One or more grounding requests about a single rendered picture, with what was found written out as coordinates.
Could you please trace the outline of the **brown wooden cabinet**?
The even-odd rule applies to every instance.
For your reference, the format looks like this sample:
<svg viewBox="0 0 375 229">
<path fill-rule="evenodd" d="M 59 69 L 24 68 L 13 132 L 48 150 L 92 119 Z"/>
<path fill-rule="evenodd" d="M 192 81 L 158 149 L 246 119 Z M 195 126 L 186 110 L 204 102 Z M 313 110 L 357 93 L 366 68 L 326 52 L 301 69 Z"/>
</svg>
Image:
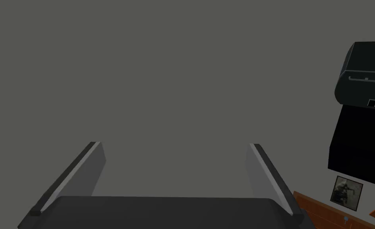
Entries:
<svg viewBox="0 0 375 229">
<path fill-rule="evenodd" d="M 310 217 L 316 229 L 375 229 L 375 225 L 344 213 L 296 191 L 297 203 Z"/>
</svg>

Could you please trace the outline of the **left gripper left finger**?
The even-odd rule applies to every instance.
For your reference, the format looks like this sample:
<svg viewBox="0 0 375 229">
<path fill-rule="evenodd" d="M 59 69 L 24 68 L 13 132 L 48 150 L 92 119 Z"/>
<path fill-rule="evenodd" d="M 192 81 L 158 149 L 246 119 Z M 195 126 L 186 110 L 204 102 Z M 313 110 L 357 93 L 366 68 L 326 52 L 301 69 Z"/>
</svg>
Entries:
<svg viewBox="0 0 375 229">
<path fill-rule="evenodd" d="M 101 142 L 89 142 L 30 209 L 39 216 L 60 196 L 91 196 L 106 164 Z"/>
</svg>

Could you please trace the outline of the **framed dark picture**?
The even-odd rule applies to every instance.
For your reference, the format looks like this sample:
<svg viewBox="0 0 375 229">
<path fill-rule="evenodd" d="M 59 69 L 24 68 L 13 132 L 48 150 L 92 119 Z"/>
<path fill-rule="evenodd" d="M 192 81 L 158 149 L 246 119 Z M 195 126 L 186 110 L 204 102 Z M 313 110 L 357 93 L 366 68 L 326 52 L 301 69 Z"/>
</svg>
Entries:
<svg viewBox="0 0 375 229">
<path fill-rule="evenodd" d="M 337 176 L 330 201 L 356 212 L 362 188 L 362 183 Z"/>
</svg>

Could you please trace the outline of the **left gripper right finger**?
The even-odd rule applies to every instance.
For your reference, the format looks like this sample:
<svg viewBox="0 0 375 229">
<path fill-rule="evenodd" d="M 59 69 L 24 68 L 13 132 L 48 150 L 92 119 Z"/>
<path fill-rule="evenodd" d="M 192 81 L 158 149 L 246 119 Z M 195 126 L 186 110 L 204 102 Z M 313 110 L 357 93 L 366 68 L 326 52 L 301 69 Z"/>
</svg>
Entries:
<svg viewBox="0 0 375 229">
<path fill-rule="evenodd" d="M 245 167 L 255 198 L 272 199 L 294 219 L 304 219 L 293 194 L 260 144 L 248 145 Z"/>
</svg>

